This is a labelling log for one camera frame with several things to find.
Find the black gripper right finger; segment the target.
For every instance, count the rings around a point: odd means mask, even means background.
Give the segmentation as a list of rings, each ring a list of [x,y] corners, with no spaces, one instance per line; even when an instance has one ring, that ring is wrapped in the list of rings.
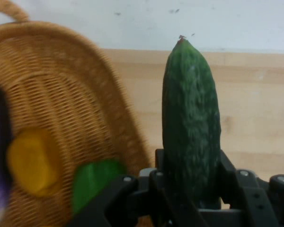
[[[231,209],[240,210],[248,227],[284,227],[284,174],[264,181],[253,171],[237,169],[221,151],[219,194]]]

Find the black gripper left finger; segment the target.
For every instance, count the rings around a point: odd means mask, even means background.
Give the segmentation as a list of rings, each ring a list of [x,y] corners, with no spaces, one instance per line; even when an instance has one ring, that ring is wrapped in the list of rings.
[[[134,227],[150,216],[156,227],[205,227],[198,209],[166,177],[164,150],[155,151],[155,169],[139,177],[120,175],[89,200],[70,227]]]

